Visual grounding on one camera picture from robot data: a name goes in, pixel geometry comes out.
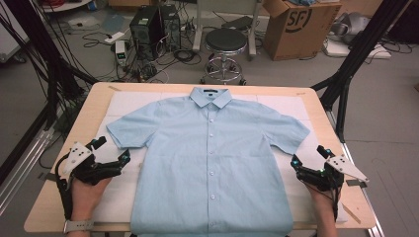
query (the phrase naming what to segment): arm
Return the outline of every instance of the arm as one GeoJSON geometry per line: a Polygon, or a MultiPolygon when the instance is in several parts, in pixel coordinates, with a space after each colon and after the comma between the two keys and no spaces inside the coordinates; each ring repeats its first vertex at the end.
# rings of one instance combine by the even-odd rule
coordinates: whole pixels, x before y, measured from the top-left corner
{"type": "Polygon", "coordinates": [[[317,236],[337,237],[332,199],[326,196],[327,193],[321,193],[315,187],[307,186],[307,188],[313,200],[314,214],[317,220],[317,236]]]}
{"type": "MultiPolygon", "coordinates": [[[[95,207],[99,204],[102,194],[110,179],[102,180],[96,186],[84,184],[74,179],[71,185],[73,197],[73,211],[71,214],[72,221],[88,220],[92,218],[95,207]]],[[[89,237],[89,231],[71,231],[67,237],[89,237]]]]}

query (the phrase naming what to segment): wooden table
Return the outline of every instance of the wooden table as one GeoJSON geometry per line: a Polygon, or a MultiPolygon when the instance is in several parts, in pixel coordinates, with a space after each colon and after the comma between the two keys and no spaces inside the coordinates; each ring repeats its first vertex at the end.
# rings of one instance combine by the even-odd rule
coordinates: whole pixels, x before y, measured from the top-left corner
{"type": "MultiPolygon", "coordinates": [[[[58,158],[65,155],[74,141],[86,144],[96,136],[109,103],[116,91],[127,92],[169,92],[189,93],[197,85],[183,84],[131,84],[131,83],[97,83],[93,86],[75,124],[73,125],[58,158]]],[[[219,86],[199,85],[199,87],[227,88],[231,94],[266,95],[300,97],[305,105],[318,142],[330,148],[335,154],[342,152],[339,142],[317,94],[309,88],[289,87],[252,87],[252,86],[219,86]]],[[[369,229],[376,226],[375,217],[360,187],[348,187],[344,184],[341,201],[348,212],[349,220],[338,223],[338,228],[369,229]]],[[[63,208],[55,182],[46,181],[26,222],[28,232],[61,232],[64,223],[63,208]]],[[[294,229],[315,229],[307,223],[295,223],[294,229]]],[[[129,223],[96,223],[94,231],[129,232],[129,223]]]]}

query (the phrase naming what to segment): shirt collar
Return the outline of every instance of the shirt collar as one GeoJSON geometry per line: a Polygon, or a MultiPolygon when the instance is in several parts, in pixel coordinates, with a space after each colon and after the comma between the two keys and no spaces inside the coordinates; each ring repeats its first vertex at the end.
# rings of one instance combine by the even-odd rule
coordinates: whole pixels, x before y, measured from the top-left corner
{"type": "Polygon", "coordinates": [[[198,88],[195,87],[191,92],[191,99],[197,103],[199,107],[204,107],[209,103],[215,104],[217,107],[222,109],[228,102],[231,101],[232,97],[228,89],[211,89],[211,88],[198,88]],[[214,99],[210,99],[207,96],[206,90],[214,90],[213,93],[214,99]]]}

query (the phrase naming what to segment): sf logo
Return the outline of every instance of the sf logo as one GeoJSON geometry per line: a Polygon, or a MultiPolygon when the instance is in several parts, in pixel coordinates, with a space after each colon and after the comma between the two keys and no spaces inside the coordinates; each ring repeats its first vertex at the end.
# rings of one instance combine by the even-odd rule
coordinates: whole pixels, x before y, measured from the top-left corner
{"type": "Polygon", "coordinates": [[[311,11],[312,9],[291,12],[287,21],[286,33],[301,31],[310,20],[311,11]]]}

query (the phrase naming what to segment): light blue shirt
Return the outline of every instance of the light blue shirt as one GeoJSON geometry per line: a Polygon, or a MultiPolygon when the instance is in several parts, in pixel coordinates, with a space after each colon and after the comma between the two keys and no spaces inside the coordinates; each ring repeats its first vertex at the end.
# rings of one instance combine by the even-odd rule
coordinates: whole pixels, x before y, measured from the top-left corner
{"type": "Polygon", "coordinates": [[[119,148],[148,147],[132,233],[285,236],[292,230],[271,146],[296,152],[309,130],[295,118],[232,99],[227,89],[194,88],[189,97],[151,103],[107,128],[119,148]]]}

